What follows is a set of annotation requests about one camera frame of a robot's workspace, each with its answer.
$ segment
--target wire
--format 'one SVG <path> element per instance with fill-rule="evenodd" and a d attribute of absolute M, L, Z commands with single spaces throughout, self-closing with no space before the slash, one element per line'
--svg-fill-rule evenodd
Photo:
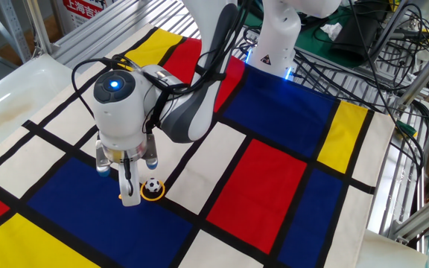
<path fill-rule="evenodd" d="M 349 0 L 349 4 L 350 4 L 350 7 L 353 9 L 352 0 Z M 419 12 L 419 17 L 420 17 L 420 19 L 422 19 L 422 12 L 421 12 L 421 10 L 419 9 L 419 7 L 418 7 L 418 12 Z M 384 96 L 381 94 L 381 91 L 380 91 L 380 84 L 379 84 L 379 82 L 378 82 L 377 74 L 376 74 L 376 72 L 375 72 L 375 68 L 374 68 L 374 65 L 373 65 L 372 59 L 371 59 L 371 58 L 370 58 L 370 56 L 368 55 L 368 52 L 369 52 L 369 51 L 368 51 L 368 49 L 367 49 L 367 47 L 366 47 L 365 39 L 363 38 L 363 35 L 362 35 L 362 30 L 360 29 L 360 23 L 358 22 L 357 14 L 355 13 L 355 11 L 353 12 L 353 14 L 354 14 L 355 22 L 356 22 L 356 24 L 357 24 L 357 29 L 358 29 L 358 33 L 359 33 L 359 35 L 360 35 L 360 39 L 362 40 L 362 43 L 363 43 L 363 49 L 364 49 L 364 50 L 365 50 L 365 52 L 367 53 L 367 59 L 368 59 L 368 62 L 369 62 L 369 64 L 370 64 L 370 68 L 372 69 L 372 76 L 373 76 L 373 78 L 374 78 L 374 80 L 375 80 L 375 83 L 376 83 L 376 85 L 377 85 L 377 90 L 378 90 L 378 94 L 380 95 L 380 99 L 381 99 L 381 100 L 382 100 L 382 102 L 384 103 L 384 105 L 385 105 L 385 109 L 387 110 L 387 112 L 388 112 L 388 114 L 389 114 L 390 118 L 392 119 L 393 123 L 396 125 L 397 130 L 398 130 L 398 131 L 401 133 L 401 135 L 403 136 L 404 142 L 408 145 L 408 147 L 410 148 L 411 152 L 413 153 L 413 158 L 415 159 L 415 161 L 414 161 L 414 162 L 417 164 L 417 165 L 416 165 L 416 173 L 417 173 L 417 176 L 418 176 L 418 177 L 420 177 L 420 176 L 422 175 L 422 167 L 423 167 L 423 160 L 424 160 L 424 154 L 423 154 L 422 147 L 421 147 L 421 146 L 420 146 L 420 144 L 417 142 L 417 140 L 415 140 L 415 138 L 414 138 L 414 137 L 412 137 L 412 135 L 410 135 L 409 133 L 405 133 L 405 132 L 400 128 L 400 126 L 398 125 L 397 120 L 393 117 L 393 114 L 391 113 L 391 109 L 388 107 L 387 102 L 385 101 Z M 412 145 L 410 144 L 410 142 L 408 142 L 408 141 L 407 141 L 407 137 L 408 137 L 408 138 L 410 138 L 410 140 L 415 144 L 416 149 L 419 151 L 419 162 L 417 161 L 416 154 L 415 154 L 415 150 L 413 149 L 413 147 L 412 147 Z"/>
<path fill-rule="evenodd" d="M 87 63 L 104 63 L 106 64 L 106 66 L 108 66 L 109 64 L 122 64 L 123 66 L 128 66 L 128 63 L 124 63 L 122 61 L 119 60 L 112 60 L 112 59 L 107 59 L 107 58 L 98 58 L 98 59 L 89 59 L 89 60 L 84 60 L 80 63 L 78 63 L 74 69 L 72 70 L 72 74 L 71 74 L 71 81 L 72 81 L 72 87 L 74 88 L 75 94 L 79 97 L 80 101 L 82 102 L 82 104 L 86 107 L 87 111 L 90 113 L 90 115 L 94 118 L 94 112 L 90 109 L 89 105 L 87 104 L 87 102 L 82 98 L 82 94 L 80 93 L 79 89 L 77 88 L 77 85 L 75 83 L 75 74 L 77 72 L 77 70 L 87 64 Z"/>
<path fill-rule="evenodd" d="M 404 150 L 402 150 L 399 146 L 397 146 L 396 144 L 390 142 L 390 145 L 393 146 L 395 149 L 399 150 L 400 153 L 403 153 L 406 157 L 408 157 L 409 159 L 411 159 L 411 161 L 413 163 L 415 163 L 415 165 L 417 165 L 418 163 L 416 162 L 416 160 L 413 158 L 413 156 L 409 155 L 407 152 L 405 152 Z"/>

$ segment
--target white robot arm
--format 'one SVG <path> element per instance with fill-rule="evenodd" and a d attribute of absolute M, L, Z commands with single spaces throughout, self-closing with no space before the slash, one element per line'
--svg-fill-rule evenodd
<path fill-rule="evenodd" d="M 137 161 L 149 168 L 157 166 L 155 139 L 157 126 L 177 143 L 193 142 L 205 135 L 212 121 L 213 107 L 232 52 L 235 31 L 242 21 L 234 0 L 184 0 L 200 29 L 202 40 L 199 71 L 190 86 L 161 66 L 145 66 L 132 72 L 109 71 L 94 87 L 94 118 L 99 129 L 96 144 L 97 169 L 109 172 L 118 163 L 122 203 L 138 205 Z M 300 31 L 296 8 L 312 16 L 334 12 L 340 0 L 264 1 L 264 24 L 258 46 L 248 64 L 284 77 L 291 68 L 294 45 Z M 266 55 L 270 61 L 266 64 Z"/>
<path fill-rule="evenodd" d="M 264 19 L 258 45 L 252 49 L 247 64 L 279 77 L 296 70 L 294 45 L 301 31 L 297 12 L 325 18 L 341 0 L 275 0 L 263 1 Z"/>

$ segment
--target fabric mat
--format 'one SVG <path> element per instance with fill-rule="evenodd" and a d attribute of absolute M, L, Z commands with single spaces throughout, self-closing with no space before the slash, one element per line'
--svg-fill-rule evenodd
<path fill-rule="evenodd" d="M 200 46 L 146 25 L 107 56 L 190 83 Z M 0 144 L 0 267 L 355 267 L 393 123 L 232 58 L 204 138 L 154 130 L 141 181 L 168 192 L 129 208 L 97 131 L 70 86 Z"/>

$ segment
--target orange ring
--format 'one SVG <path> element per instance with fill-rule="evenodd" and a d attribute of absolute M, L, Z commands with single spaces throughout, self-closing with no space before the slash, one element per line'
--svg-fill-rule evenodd
<path fill-rule="evenodd" d="M 142 184 L 142 186 L 140 187 L 140 195 L 143 197 L 143 199 L 145 199 L 145 200 L 147 200 L 147 201 L 151 201 L 151 202 L 153 202 L 153 201 L 160 200 L 160 199 L 165 195 L 165 185 L 163 184 L 163 182 L 162 182 L 162 181 L 159 181 L 159 182 L 160 182 L 160 184 L 162 185 L 162 194 L 160 194 L 160 196 L 159 196 L 159 197 L 157 197 L 157 198 L 147 198 L 147 197 L 143 194 L 143 187 L 145 187 L 145 184 L 146 184 L 147 182 L 144 182 L 144 183 Z"/>

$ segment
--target metal pole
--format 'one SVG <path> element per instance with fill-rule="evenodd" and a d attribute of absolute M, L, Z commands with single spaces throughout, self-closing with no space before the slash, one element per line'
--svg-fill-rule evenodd
<path fill-rule="evenodd" d="M 42 51 L 47 54 L 51 54 L 51 42 L 49 42 L 48 32 L 45 29 L 44 19 L 42 18 L 37 0 L 24 0 L 23 2 L 26 7 L 26 11 L 29 12 L 30 20 L 36 28 L 36 36 L 34 38 L 36 38 Z"/>
<path fill-rule="evenodd" d="M 429 61 L 425 67 L 420 71 L 416 79 L 408 87 L 407 91 L 396 101 L 399 109 L 404 109 L 409 106 L 416 98 L 420 91 L 426 86 L 429 81 Z"/>
<path fill-rule="evenodd" d="M 22 62 L 25 62 L 26 61 L 25 55 L 21 52 L 22 50 L 19 49 L 18 43 L 16 42 L 14 37 L 11 36 L 11 34 L 6 30 L 6 28 L 1 23 L 1 21 L 0 21 L 0 32 L 3 35 L 3 37 L 6 39 L 6 41 L 9 43 L 11 48 L 13 48 L 14 51 L 16 51 L 16 53 L 18 53 L 18 56 L 21 58 Z"/>
<path fill-rule="evenodd" d="M 410 241 L 429 228 L 429 203 L 401 224 L 392 226 L 390 238 Z"/>

